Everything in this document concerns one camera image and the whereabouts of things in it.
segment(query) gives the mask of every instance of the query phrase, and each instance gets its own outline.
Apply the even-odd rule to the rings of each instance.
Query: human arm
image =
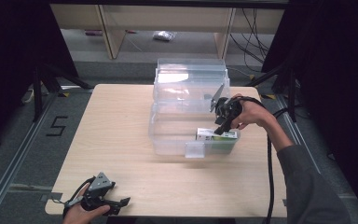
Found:
[[[242,112],[232,121],[231,128],[242,130],[256,123],[268,133],[286,183],[287,222],[351,223],[346,207],[317,172],[306,149],[294,145],[264,107],[253,102],[240,103]]]
[[[87,184],[77,195],[81,196],[86,192],[87,187],[89,184]],[[62,224],[88,224],[90,223],[94,218],[103,215],[104,213],[108,212],[110,209],[109,205],[104,205],[101,207],[98,207],[92,211],[86,211],[81,206],[80,203],[74,204],[66,213],[65,218],[62,221]]]

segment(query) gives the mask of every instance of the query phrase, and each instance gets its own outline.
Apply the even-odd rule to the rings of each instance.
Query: support stand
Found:
[[[85,90],[94,89],[93,86],[89,85],[86,82],[83,82],[78,77],[71,76],[53,65],[45,64],[45,63],[40,64],[39,66],[37,66],[35,68],[34,73],[33,73],[33,77],[34,77],[34,122],[39,119],[40,114],[43,111],[42,90],[40,88],[41,81],[48,89],[48,92],[62,91],[61,85],[58,83],[57,79],[52,74],[48,74],[48,72],[55,74],[57,76],[63,77]]]
[[[247,87],[256,86],[267,79],[278,75],[275,80],[272,90],[274,92],[280,93],[288,87],[288,108],[287,111],[293,122],[296,122],[295,115],[295,99],[296,99],[296,72],[298,72],[299,67],[305,61],[305,56],[310,53],[310,43],[314,43],[315,36],[317,34],[318,26],[320,24],[320,20],[324,18],[322,6],[324,6],[324,0],[319,0],[315,6],[312,15],[307,20],[307,23],[299,33],[296,38],[295,43],[290,49],[290,52],[286,58],[286,60],[278,65],[276,68],[273,68],[262,77],[251,81],[246,84]]]

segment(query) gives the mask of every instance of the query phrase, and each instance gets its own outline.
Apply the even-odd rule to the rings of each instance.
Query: transparent plastic bin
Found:
[[[223,60],[159,59],[149,120],[149,137],[156,154],[203,158],[228,154],[240,138],[196,140],[197,129],[216,129],[211,100],[221,85],[220,97],[230,97]]]
[[[184,155],[187,158],[203,158],[209,154],[229,154],[240,139],[214,141],[196,140],[197,129],[216,129],[213,113],[184,113],[175,110],[177,104],[153,104],[150,112],[149,137],[158,155]]]

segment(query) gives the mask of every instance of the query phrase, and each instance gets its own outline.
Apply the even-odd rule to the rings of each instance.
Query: wooden table top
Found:
[[[231,94],[259,98],[250,87]],[[267,134],[257,125],[241,131],[228,155],[203,159],[160,156],[148,137],[152,85],[98,85],[76,131],[52,192],[67,201],[88,178],[104,172],[116,182],[105,195],[131,197],[120,216],[130,217],[264,217],[269,208]],[[286,217],[284,178],[273,153],[273,216]],[[48,214],[62,213],[49,200]]]

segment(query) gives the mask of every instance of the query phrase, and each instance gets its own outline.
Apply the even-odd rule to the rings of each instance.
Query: dark long sleeve shirt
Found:
[[[288,223],[351,223],[343,202],[314,167],[302,146],[277,153],[284,174]]]

